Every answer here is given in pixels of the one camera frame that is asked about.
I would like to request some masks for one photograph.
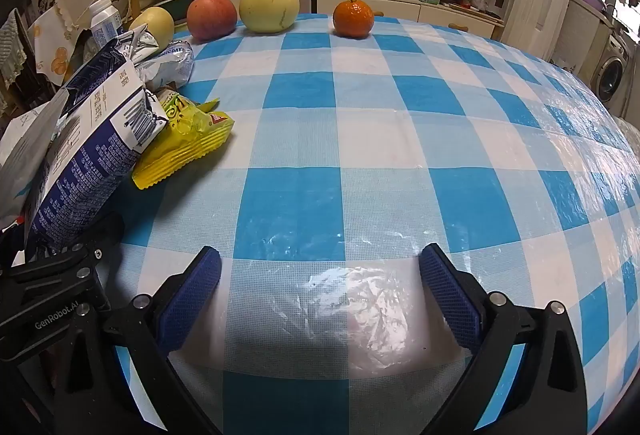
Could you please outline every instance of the screw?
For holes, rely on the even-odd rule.
[[[507,303],[507,297],[501,292],[492,292],[489,295],[489,301],[498,307],[501,307],[505,303]]]
[[[146,294],[138,294],[135,298],[133,298],[133,307],[136,309],[143,309],[147,305],[151,303],[151,298],[149,298]]]
[[[78,314],[78,316],[86,316],[87,314],[89,314],[89,310],[90,307],[88,303],[81,303],[76,309],[76,314]]]
[[[549,307],[551,307],[551,310],[556,314],[564,314],[564,305],[559,301],[552,301]]]

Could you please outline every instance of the table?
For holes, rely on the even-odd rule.
[[[239,25],[194,52],[181,92],[220,98],[232,136],[148,190],[118,189],[110,282],[121,299],[153,293],[219,250],[220,286],[170,358],[226,435],[419,433],[468,356],[420,283],[432,241],[487,291],[566,305],[589,427],[606,417],[638,367],[640,165],[588,88],[392,18],[366,40],[322,14],[275,36]]]

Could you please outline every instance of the cloth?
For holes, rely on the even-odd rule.
[[[40,15],[29,28],[36,59],[36,72],[47,76],[54,85],[62,86],[81,32],[80,28],[66,28],[57,5]]]
[[[27,55],[20,42],[18,32],[18,10],[9,13],[6,22],[0,27],[0,73],[4,79],[4,86],[11,85],[22,71]]]
[[[365,40],[321,14],[186,39],[180,92],[220,98],[236,124],[160,184],[116,191],[126,232],[107,290],[117,306],[219,250],[220,284],[170,358],[221,430],[420,433],[466,362],[420,282],[433,241],[486,290],[566,305],[590,429],[606,416],[638,367],[640,164],[590,89],[393,18]]]

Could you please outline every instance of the snack bag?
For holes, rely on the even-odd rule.
[[[211,111],[217,99],[196,105],[170,89],[161,89],[156,95],[169,123],[133,168],[133,182],[141,190],[220,147],[234,126],[224,112]]]
[[[176,89],[186,85],[193,69],[193,49],[183,40],[172,41],[158,56],[136,65],[146,88],[152,92],[175,83]]]

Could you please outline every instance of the drawer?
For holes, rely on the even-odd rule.
[[[442,27],[449,27],[452,24],[458,27],[467,27],[470,33],[477,34],[483,38],[491,38],[495,27],[494,24],[484,22],[478,18],[448,11],[447,9],[436,6],[420,6],[418,22],[422,24],[440,25]]]
[[[334,14],[335,6],[345,0],[317,0],[318,14]],[[391,18],[402,18],[418,22],[420,6],[395,0],[364,0],[373,11],[380,11]]]

